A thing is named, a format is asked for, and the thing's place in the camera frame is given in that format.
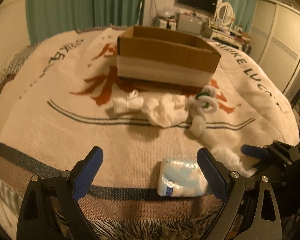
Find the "blue cloud tissue pack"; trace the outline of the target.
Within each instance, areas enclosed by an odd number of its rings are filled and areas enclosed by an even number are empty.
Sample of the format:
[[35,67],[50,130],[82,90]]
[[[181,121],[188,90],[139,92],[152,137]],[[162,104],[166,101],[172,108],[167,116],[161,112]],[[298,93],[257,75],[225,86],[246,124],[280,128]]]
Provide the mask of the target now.
[[157,194],[161,197],[200,197],[208,183],[195,161],[165,158],[160,164]]

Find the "cream lace cloth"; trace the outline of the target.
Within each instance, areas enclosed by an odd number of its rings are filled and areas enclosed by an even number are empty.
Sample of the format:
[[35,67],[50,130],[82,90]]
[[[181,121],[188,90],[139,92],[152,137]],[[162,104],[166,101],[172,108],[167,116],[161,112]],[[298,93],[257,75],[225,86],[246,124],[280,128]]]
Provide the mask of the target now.
[[151,125],[162,128],[178,125],[189,116],[187,97],[177,94],[164,94],[159,99],[147,99],[144,101],[141,111],[147,115]]

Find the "cream woven blanket with lettering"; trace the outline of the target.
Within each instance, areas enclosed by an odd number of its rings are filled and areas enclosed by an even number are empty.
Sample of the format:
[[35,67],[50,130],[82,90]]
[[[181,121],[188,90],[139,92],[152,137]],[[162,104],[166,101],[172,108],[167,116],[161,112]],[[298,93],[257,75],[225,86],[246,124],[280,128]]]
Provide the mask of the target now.
[[114,114],[113,99],[133,90],[159,98],[168,88],[142,88],[119,79],[117,29],[70,31],[15,57],[15,78],[0,93],[0,202],[18,218],[30,178],[58,176],[98,146],[103,164],[79,205],[103,239],[196,239],[220,201],[157,194],[164,158],[194,161],[197,151],[234,152],[245,168],[244,144],[299,142],[287,98],[244,52],[215,41],[221,59],[210,81],[219,108],[205,116],[199,138],[187,120],[171,128],[152,126],[142,113]]

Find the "white vanity table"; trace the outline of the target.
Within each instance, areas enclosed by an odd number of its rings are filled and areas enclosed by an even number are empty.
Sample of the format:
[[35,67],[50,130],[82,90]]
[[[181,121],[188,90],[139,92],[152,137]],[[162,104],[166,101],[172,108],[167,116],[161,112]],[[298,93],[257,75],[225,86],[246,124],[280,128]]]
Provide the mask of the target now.
[[222,44],[231,46],[242,51],[251,49],[251,45],[245,43],[242,39],[238,38],[237,36],[231,36],[213,28],[210,28],[210,30],[212,31],[210,36],[210,39],[212,40],[218,41]]

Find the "white sliding wardrobe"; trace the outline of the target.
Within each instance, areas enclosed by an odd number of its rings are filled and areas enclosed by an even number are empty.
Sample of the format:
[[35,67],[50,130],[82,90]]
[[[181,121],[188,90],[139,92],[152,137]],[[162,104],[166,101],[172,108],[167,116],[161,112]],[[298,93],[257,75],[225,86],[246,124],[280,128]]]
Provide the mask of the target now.
[[277,0],[257,0],[250,57],[287,94],[300,70],[300,11]]

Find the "white rolled sock bundle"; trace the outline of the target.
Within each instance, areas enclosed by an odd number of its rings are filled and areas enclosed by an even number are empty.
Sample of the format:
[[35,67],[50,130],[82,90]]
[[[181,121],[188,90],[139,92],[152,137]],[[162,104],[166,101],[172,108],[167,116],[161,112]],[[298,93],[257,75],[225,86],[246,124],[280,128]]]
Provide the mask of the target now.
[[125,96],[113,97],[112,103],[114,113],[116,115],[124,115],[140,111],[144,103],[144,97],[139,95],[139,92],[135,89]]

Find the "brown cardboard box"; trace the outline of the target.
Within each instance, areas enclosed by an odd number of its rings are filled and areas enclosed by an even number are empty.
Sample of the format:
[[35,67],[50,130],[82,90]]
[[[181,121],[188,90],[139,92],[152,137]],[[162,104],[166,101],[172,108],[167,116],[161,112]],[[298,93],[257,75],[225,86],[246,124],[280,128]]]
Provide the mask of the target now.
[[221,55],[200,36],[133,26],[117,38],[119,77],[202,88]]

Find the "white oval vanity mirror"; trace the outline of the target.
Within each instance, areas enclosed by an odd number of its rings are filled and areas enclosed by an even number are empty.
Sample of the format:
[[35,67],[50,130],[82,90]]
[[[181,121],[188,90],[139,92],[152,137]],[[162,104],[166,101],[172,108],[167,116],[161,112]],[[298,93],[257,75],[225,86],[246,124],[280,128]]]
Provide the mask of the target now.
[[233,8],[229,2],[221,3],[215,12],[214,22],[218,27],[226,27],[235,19]]

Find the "checkered bed sheet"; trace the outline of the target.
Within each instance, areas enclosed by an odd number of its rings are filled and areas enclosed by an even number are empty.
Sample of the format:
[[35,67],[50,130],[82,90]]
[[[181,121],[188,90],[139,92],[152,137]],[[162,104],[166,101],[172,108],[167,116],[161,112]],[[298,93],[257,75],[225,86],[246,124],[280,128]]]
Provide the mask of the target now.
[[30,55],[37,49],[40,42],[25,46],[21,51],[15,53],[7,67],[0,72],[0,94],[6,83],[12,81],[22,68]]

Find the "small silver fridge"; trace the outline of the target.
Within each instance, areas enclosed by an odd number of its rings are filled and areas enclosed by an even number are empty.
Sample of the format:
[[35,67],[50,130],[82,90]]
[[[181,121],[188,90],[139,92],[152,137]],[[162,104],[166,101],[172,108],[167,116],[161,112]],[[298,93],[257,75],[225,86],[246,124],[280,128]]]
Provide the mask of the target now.
[[202,25],[202,19],[186,14],[180,14],[177,23],[177,30],[194,35],[200,35]]

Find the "large teal curtain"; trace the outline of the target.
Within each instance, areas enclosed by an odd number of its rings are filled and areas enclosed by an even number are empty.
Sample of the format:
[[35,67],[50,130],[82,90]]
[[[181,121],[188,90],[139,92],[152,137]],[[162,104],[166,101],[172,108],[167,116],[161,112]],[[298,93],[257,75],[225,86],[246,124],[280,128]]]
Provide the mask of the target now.
[[65,31],[142,24],[145,0],[26,0],[31,43]]

